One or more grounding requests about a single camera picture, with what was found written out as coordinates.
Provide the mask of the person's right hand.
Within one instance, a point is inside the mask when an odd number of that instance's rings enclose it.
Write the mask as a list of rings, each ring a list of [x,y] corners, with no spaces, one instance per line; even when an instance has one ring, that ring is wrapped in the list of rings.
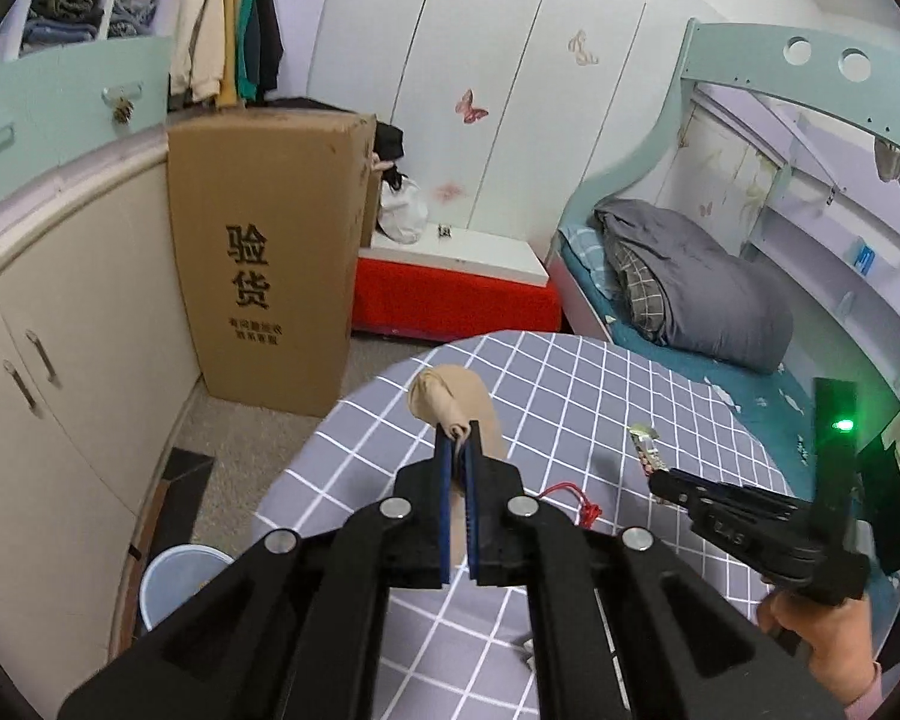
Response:
[[[870,718],[883,702],[881,667],[873,653],[870,596],[824,606],[774,590],[758,606],[758,626],[782,628],[809,645],[808,669],[844,706],[848,718]]]

